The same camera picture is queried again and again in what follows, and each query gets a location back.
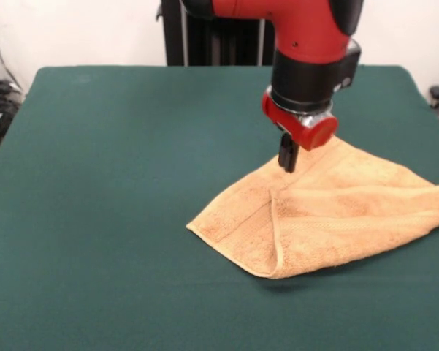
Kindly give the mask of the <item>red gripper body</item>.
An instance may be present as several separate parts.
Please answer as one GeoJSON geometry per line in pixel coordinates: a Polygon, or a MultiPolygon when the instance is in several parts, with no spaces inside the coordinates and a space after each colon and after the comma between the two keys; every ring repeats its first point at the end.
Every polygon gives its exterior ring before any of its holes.
{"type": "Polygon", "coordinates": [[[265,91],[262,96],[262,110],[274,125],[289,134],[306,151],[325,145],[339,125],[331,110],[315,115],[298,115],[284,110],[273,102],[270,91],[265,91]]]}

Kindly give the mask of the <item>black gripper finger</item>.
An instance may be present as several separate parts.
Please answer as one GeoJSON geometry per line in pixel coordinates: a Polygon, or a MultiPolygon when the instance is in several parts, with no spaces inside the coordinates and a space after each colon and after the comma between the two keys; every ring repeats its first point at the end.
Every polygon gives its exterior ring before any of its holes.
{"type": "Polygon", "coordinates": [[[293,173],[297,163],[299,146],[291,140],[286,147],[286,172],[293,173]]]}
{"type": "Polygon", "coordinates": [[[289,168],[291,165],[291,136],[287,133],[284,133],[280,139],[278,164],[282,168],[289,168]]]}

